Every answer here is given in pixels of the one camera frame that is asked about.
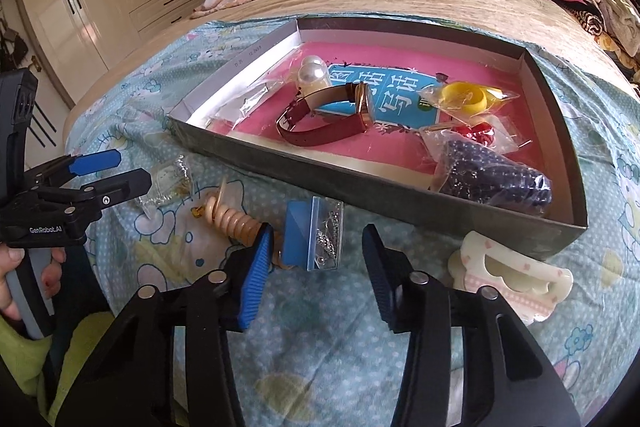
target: gray handle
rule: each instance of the gray handle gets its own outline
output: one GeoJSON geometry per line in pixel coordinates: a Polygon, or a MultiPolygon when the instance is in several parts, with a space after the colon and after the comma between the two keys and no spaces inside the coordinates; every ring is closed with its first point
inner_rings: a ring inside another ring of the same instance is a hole
{"type": "Polygon", "coordinates": [[[53,315],[53,303],[51,299],[45,297],[45,288],[42,284],[42,270],[50,263],[50,248],[32,248],[25,253],[20,267],[6,275],[11,296],[18,306],[27,333],[33,340],[43,339],[52,332],[50,331],[52,328],[50,317],[53,315]],[[33,299],[38,299],[38,295],[29,290],[29,287],[33,286],[33,279],[29,280],[32,275],[35,277],[42,302],[33,301],[33,299]],[[42,304],[44,304],[46,317],[42,313],[42,304]]]}

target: cartoon pattern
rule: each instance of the cartoon pattern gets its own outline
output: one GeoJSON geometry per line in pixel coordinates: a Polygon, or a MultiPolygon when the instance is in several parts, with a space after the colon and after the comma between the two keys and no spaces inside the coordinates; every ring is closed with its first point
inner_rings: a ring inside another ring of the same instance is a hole
{"type": "MultiPolygon", "coordinates": [[[[348,14],[349,16],[366,16],[348,14]]],[[[449,25],[444,20],[394,16],[449,25]]],[[[122,152],[118,171],[187,153],[168,129],[167,113],[238,51],[289,19],[205,23],[169,45],[98,100],[71,131],[66,150],[122,152]]],[[[589,230],[550,260],[575,277],[568,299],[530,327],[569,389],[586,423],[620,383],[640,347],[640,105],[599,78],[533,44],[568,124],[584,181],[589,230]]],[[[226,176],[236,208],[282,229],[286,203],[306,190],[193,156],[196,194],[144,216],[135,203],[111,208],[88,230],[87,249],[100,285],[119,312],[142,283],[186,285],[216,267],[231,242],[191,209],[226,176]]],[[[78,180],[86,183],[92,178],[78,180]]],[[[272,273],[257,319],[230,336],[236,383],[247,424],[387,426],[398,397],[406,335],[380,321],[360,253],[360,234],[375,223],[386,244],[414,266],[446,277],[459,244],[449,237],[347,206],[344,254],[332,273],[272,273]]],[[[184,337],[177,337],[176,393],[185,402],[184,337]]],[[[454,342],[453,369],[462,365],[454,342]]]]}

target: brown leather watch strap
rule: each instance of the brown leather watch strap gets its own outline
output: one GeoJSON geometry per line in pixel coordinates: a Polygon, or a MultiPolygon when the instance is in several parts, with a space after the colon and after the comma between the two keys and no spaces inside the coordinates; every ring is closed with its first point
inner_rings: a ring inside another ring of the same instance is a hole
{"type": "Polygon", "coordinates": [[[307,131],[293,131],[293,127],[312,110],[328,103],[348,101],[354,103],[356,84],[327,87],[293,102],[276,122],[278,132],[290,144],[299,147],[324,145],[354,136],[366,130],[359,114],[352,114],[330,124],[307,131]]]}

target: bed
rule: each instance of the bed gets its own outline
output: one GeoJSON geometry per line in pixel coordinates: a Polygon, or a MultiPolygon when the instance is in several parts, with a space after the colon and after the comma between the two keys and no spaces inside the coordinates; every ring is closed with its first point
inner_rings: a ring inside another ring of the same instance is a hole
{"type": "MultiPolygon", "coordinates": [[[[531,331],[574,399],[583,423],[614,392],[640,347],[640,105],[593,39],[544,0],[259,0],[172,28],[103,77],[66,124],[66,151],[117,148],[120,169],[188,153],[166,115],[226,60],[297,14],[397,17],[452,25],[524,42],[558,99],[586,187],[589,230],[550,259],[572,270],[569,298],[531,331]]],[[[232,204],[275,227],[286,201],[306,191],[194,156],[196,195],[151,218],[135,204],[110,209],[88,231],[87,250],[114,311],[142,283],[178,287],[218,266],[234,246],[196,221],[198,206],[226,176],[232,204]]],[[[459,240],[348,207],[338,273],[271,274],[258,319],[230,345],[248,425],[370,427],[390,424],[408,339],[380,321],[359,235],[376,223],[414,266],[447,281],[459,240]]],[[[184,338],[178,334],[175,390],[185,404],[184,338]]],[[[462,399],[460,338],[454,338],[450,423],[462,399]]]]}

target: gray box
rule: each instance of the gray box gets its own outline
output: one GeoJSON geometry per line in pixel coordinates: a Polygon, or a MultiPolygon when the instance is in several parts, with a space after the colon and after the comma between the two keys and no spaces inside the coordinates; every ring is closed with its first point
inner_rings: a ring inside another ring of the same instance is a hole
{"type": "Polygon", "coordinates": [[[428,230],[460,238],[476,230],[536,259],[546,259],[567,247],[588,226],[582,176],[571,137],[535,60],[526,48],[474,32],[377,18],[300,18],[271,32],[222,66],[191,91],[169,117],[177,139],[195,152],[428,230]],[[462,200],[403,184],[401,180],[317,161],[290,148],[278,150],[203,128],[207,101],[229,100],[302,42],[309,41],[428,50],[516,72],[542,150],[545,174],[553,183],[554,202],[546,216],[529,216],[462,200]]]}

